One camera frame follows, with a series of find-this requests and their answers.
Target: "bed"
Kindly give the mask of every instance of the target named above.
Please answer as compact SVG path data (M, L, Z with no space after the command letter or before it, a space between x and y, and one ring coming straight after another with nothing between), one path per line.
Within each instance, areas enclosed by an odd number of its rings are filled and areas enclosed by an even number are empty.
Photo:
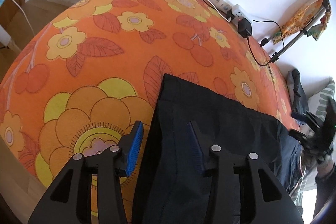
M100 153L135 120L146 140L165 73L298 129L277 66L259 67L247 40L203 0L81 0L31 40L0 84L0 150L12 163L2 163L0 192L21 222L73 154ZM138 168L121 181L128 219ZM94 177L94 221L96 186Z

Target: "person's arm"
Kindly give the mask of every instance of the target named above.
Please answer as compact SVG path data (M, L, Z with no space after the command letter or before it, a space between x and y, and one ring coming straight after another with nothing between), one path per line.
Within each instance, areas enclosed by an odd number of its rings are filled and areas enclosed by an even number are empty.
M318 174L315 179L317 186L317 196L314 217L322 209L336 186L336 169L332 158L325 161L323 164L318 165L317 171Z

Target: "black cable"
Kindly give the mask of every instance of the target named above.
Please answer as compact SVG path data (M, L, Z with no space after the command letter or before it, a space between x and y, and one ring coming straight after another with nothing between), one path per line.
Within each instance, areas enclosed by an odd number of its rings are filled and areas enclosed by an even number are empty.
M259 22L259 23L264 23L264 22L273 22L273 23L275 23L276 25L278 25L278 27L279 27L279 30L280 30L280 34L281 34L281 39L282 39L282 46L283 46L283 47L285 47L284 38L282 37L282 31L281 31L281 27L280 27L280 25L279 25L277 22L275 22L275 21L273 21L273 20L257 21L257 20L254 20L254 19L253 19L253 21L254 21L254 22Z
M251 54L252 54L252 56L253 56L254 61L257 62L257 64L258 64L260 67L266 67L266 66L269 64L269 61L268 61L266 64L264 64L264 65L260 64L260 63L257 61L257 59L254 57L254 54L253 54L253 52L252 52L252 49L251 49L251 46L250 46L250 38L247 37L246 39L247 39L247 43L248 43L248 45L249 45L250 52L251 52Z

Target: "wooden floor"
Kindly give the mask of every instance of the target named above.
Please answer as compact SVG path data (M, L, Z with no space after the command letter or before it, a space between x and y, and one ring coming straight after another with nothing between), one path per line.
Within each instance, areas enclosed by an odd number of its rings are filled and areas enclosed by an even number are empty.
M22 8L33 27L34 33L37 34L45 25L68 7L45 0L29 0ZM33 38L32 31L21 10L15 14L6 31L11 35L20 49L23 49ZM0 50L0 81L15 58L16 54L12 50L6 48Z

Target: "colorful cloth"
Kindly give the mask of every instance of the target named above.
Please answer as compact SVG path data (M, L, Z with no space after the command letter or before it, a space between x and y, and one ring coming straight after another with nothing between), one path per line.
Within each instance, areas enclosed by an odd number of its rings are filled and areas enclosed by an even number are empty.
M291 19L281 27L282 37L289 37L290 35L301 31L319 11L322 6L322 2L323 0L310 0L297 10ZM329 9L330 11L325 12L325 15L321 18L321 24L313 26L308 31L307 36L313 36L316 41L320 38L320 35L327 28L327 23L329 22L331 16L331 7L329 7ZM275 32L272 41L273 44L282 41L280 30Z
M266 52L250 42L258 61L267 62ZM0 85L0 135L47 187L73 154L100 153L141 120L139 163L121 179L130 220L164 73L297 129L277 66L259 67L247 41L202 0L81 0L44 27L8 70ZM95 216L96 186L93 177Z

